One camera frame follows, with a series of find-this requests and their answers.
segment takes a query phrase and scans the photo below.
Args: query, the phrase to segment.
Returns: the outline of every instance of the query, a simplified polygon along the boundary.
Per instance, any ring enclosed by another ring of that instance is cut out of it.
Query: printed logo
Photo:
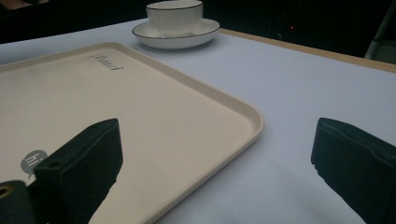
[[[88,57],[87,60],[88,61],[97,61],[110,70],[120,70],[123,68],[123,67],[119,66],[117,63],[111,61],[108,58],[108,56],[106,56],[106,55],[99,55],[99,54],[92,55],[92,56]]]
[[[21,161],[22,170],[30,176],[34,174],[33,168],[35,168],[40,162],[46,159],[47,153],[43,150],[35,150],[26,155],[26,157]]]

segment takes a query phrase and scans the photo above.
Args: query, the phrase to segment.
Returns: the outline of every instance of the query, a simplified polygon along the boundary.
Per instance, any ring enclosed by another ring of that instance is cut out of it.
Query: black rim
[[[192,6],[192,7],[199,7],[202,4],[203,4],[203,2],[201,2],[199,5]],[[186,8],[192,8],[192,7],[155,8],[155,7],[149,7],[149,5],[146,6],[146,8],[152,9],[152,10],[179,10],[179,9],[186,9]]]
[[[137,27],[142,26],[142,25],[144,25],[146,23],[149,23],[149,22],[148,21],[147,22],[143,22],[142,24],[137,25],[134,29],[136,29]],[[211,31],[211,32],[207,32],[207,33],[204,33],[204,34],[201,34],[201,35],[208,35],[208,34],[214,33],[219,28],[220,28],[220,26],[218,28],[216,28],[215,30]],[[137,33],[134,32],[134,29],[132,30],[132,33],[134,35],[137,35],[137,36],[140,36],[140,37],[143,37],[143,38],[147,38],[147,39],[180,39],[180,38],[192,38],[192,37],[200,36],[200,35],[194,35],[194,36],[164,37],[164,38],[161,38],[161,37],[149,37],[149,36],[138,35]]]

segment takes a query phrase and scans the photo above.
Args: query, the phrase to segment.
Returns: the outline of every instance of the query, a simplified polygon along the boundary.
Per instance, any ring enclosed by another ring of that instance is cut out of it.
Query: table
[[[158,223],[364,223],[310,155],[321,117],[396,145],[395,65],[227,30],[197,48],[152,49],[131,33],[144,21],[0,45],[0,64],[118,42],[262,112],[261,138]]]

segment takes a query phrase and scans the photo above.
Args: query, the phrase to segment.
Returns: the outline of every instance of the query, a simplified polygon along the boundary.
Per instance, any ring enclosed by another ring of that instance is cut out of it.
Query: tray rim
[[[194,179],[194,181],[190,182],[190,184],[185,186],[184,189],[180,189],[177,195],[169,198],[168,201],[166,201],[164,204],[159,204],[159,206],[157,206],[157,208],[155,208],[152,213],[145,216],[145,218],[138,223],[152,223],[158,220],[165,213],[170,211],[174,206],[180,203],[184,198],[186,198],[201,185],[203,185],[206,180],[211,178],[215,173],[221,170],[224,166],[226,166],[229,162],[235,159],[240,153],[245,151],[245,149],[247,149],[250,145],[252,145],[259,139],[264,127],[264,118],[258,108],[195,77],[191,77],[172,66],[159,62],[156,59],[149,57],[142,52],[131,49],[125,45],[116,42],[99,43],[89,45],[83,48],[70,49],[67,51],[40,56],[15,63],[3,64],[0,65],[0,77],[4,73],[12,71],[14,69],[32,66],[39,63],[47,63],[50,61],[65,58],[69,55],[80,54],[95,49],[116,49],[128,56],[131,56],[133,59],[138,60],[139,62],[149,65],[151,68],[164,73],[166,76],[172,78],[176,82],[186,85],[187,87],[200,92],[205,97],[216,101],[216,103],[224,105],[225,107],[230,108],[232,111],[242,115],[243,117],[248,118],[250,125],[254,127],[254,133],[246,141],[241,142],[241,144],[237,148],[235,148],[236,150],[232,150],[231,153],[227,153],[225,158],[223,158],[220,162],[217,162],[215,165],[208,167],[207,171],[204,172],[203,175],[198,175]]]

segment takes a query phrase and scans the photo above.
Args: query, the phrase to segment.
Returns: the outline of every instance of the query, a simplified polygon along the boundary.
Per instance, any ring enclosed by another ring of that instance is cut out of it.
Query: wooden table edge
[[[279,47],[282,47],[285,49],[298,50],[300,52],[310,53],[310,54],[314,54],[317,56],[321,56],[321,57],[325,57],[325,58],[329,58],[329,59],[333,59],[333,60],[337,60],[337,61],[341,61],[341,62],[345,62],[345,63],[353,63],[353,64],[356,64],[357,66],[364,66],[364,67],[374,68],[374,69],[387,71],[387,72],[391,72],[391,73],[396,73],[396,64],[392,64],[392,63],[382,63],[382,62],[378,62],[378,61],[373,61],[373,60],[369,60],[369,59],[345,55],[345,54],[341,54],[341,53],[335,53],[335,52],[331,52],[331,51],[327,51],[327,50],[323,50],[323,49],[314,49],[314,48],[310,48],[310,47],[306,47],[306,46],[291,44],[288,42],[274,40],[274,39],[257,36],[257,35],[249,35],[249,34],[240,33],[240,32],[227,30],[227,29],[220,29],[220,32],[224,35],[238,36],[238,37],[242,37],[245,39],[250,39],[250,40],[259,41],[259,42],[266,43],[266,44],[279,46]]]

